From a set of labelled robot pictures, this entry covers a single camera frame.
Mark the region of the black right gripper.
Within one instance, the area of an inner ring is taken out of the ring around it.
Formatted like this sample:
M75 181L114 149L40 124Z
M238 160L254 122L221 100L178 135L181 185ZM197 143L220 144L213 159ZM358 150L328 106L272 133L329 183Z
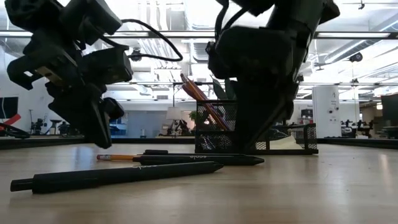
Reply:
M281 86L239 80L234 84L237 112L234 147L251 150L257 140L294 110L299 68L308 52L308 29L232 26L206 46L208 68L216 78L288 82Z

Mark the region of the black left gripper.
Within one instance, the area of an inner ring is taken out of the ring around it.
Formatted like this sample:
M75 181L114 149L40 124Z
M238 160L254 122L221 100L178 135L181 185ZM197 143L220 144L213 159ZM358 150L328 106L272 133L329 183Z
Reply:
M53 97L49 108L90 142L109 148L111 137L106 113L110 119L119 119L125 112L114 98L102 99L101 95L106 85L132 78L124 50L113 47L83 55L68 34L38 29L23 54L7 66L10 80L31 90L34 81L47 78L47 92Z

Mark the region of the black mesh desk organizer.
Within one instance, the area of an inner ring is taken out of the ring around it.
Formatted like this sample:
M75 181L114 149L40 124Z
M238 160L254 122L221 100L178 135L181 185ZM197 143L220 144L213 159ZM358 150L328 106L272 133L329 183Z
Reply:
M239 152L234 147L236 103L232 100L197 101L195 118L196 153L238 153L248 155L312 155L318 154L316 124L273 126L251 150ZM270 141L293 136L302 149L270 149Z

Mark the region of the yellow sticky note pad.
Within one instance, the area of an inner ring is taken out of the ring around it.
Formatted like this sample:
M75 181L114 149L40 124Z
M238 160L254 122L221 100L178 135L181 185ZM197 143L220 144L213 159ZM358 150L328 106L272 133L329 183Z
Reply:
M270 149L283 150L283 149L302 149L301 145L296 143L296 139L293 136L270 141Z

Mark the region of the black pen with print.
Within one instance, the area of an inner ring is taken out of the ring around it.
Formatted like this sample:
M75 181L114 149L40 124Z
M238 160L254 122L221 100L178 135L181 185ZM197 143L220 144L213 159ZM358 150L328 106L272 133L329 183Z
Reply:
M133 162L141 165L182 164L189 162L217 162L225 166L254 166L265 162L263 158L254 156L194 156L194 155L141 155L134 156Z

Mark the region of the snake plant in white pot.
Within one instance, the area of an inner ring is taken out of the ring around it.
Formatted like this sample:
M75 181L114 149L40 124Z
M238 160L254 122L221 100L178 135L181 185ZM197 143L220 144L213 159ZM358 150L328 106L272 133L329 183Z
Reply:
M213 78L212 81L215 95L219 100L236 99L236 94L234 91L234 86L236 84L235 80L230 80L229 78L226 78L224 80L224 88L221 86L221 83L217 79Z

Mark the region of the floor lamp with white shade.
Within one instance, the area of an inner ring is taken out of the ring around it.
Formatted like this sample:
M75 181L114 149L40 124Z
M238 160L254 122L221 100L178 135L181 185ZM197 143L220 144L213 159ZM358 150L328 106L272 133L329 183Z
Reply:
M167 130L169 136L177 137L179 135L178 129L180 126L180 120L182 119L182 112L179 107L168 107L166 119L172 123Z

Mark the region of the white pillar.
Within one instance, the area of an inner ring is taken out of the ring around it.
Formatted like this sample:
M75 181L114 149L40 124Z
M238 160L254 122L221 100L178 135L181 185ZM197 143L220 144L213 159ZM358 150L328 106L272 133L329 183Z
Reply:
M317 138L340 137L340 101L338 87L334 85L312 88L313 121Z

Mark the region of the black aluminium table frame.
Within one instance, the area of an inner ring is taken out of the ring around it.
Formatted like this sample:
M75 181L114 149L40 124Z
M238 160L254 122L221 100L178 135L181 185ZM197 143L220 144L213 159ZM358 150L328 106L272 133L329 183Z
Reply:
M212 39L212 30L165 30L162 34L169 39ZM27 39L31 33L21 30L0 30L0 37ZM154 39L155 35L151 31L117 31L111 36L112 39ZM353 39L353 40L398 40L398 30L382 32L348 32L348 31L321 31L316 32L315 39ZM1 149L16 149L29 147L59 146L68 144L83 144L88 141L83 137L39 137L28 139L2 138L0 139ZM133 139L133 138L114 138L115 144L193 144L192 138L172 139Z

